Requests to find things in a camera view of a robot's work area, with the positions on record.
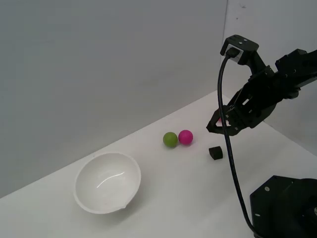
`white table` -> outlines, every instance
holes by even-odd
[[[3,238],[252,238],[242,216],[222,135],[206,125],[217,109],[216,92],[105,148],[0,199]],[[168,131],[189,129],[190,147],[167,149]],[[220,145],[214,161],[208,148]],[[317,179],[317,157],[261,123],[232,137],[244,198],[272,175]],[[94,215],[73,199],[74,178],[86,161],[105,151],[130,154],[142,181],[124,210]]]

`small red object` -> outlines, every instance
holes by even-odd
[[[190,145],[194,139],[194,136],[189,130],[182,130],[178,134],[178,141],[183,145]]]

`gray wall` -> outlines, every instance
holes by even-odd
[[[0,0],[0,197],[215,90],[224,0]]]
[[[317,50],[316,0],[229,0],[225,37],[245,36],[260,45],[259,54],[276,70],[275,61],[299,48]],[[224,93],[233,96],[248,80],[250,70],[230,62]],[[317,155],[317,82],[302,88],[299,97],[284,100],[266,122]]]

